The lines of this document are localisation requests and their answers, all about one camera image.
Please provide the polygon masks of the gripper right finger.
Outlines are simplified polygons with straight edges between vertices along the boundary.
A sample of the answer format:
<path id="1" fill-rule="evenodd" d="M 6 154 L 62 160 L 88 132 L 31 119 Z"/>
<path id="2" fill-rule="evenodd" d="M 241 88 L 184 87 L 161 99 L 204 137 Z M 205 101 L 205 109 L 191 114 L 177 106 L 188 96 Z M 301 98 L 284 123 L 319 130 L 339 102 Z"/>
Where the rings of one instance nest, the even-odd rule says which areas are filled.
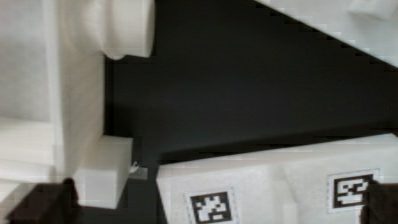
<path id="1" fill-rule="evenodd" d="M 364 192 L 360 224 L 398 224 L 398 183 L 371 182 Z"/>

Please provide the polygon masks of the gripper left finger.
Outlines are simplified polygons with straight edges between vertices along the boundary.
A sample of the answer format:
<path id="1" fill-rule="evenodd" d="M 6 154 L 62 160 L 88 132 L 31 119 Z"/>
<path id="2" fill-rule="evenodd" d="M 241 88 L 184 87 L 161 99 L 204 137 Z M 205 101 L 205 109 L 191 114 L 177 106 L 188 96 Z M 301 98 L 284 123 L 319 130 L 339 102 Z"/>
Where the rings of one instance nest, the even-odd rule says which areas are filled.
<path id="1" fill-rule="evenodd" d="M 81 206 L 74 180 L 38 183 L 5 215 L 6 224 L 78 224 Z"/>

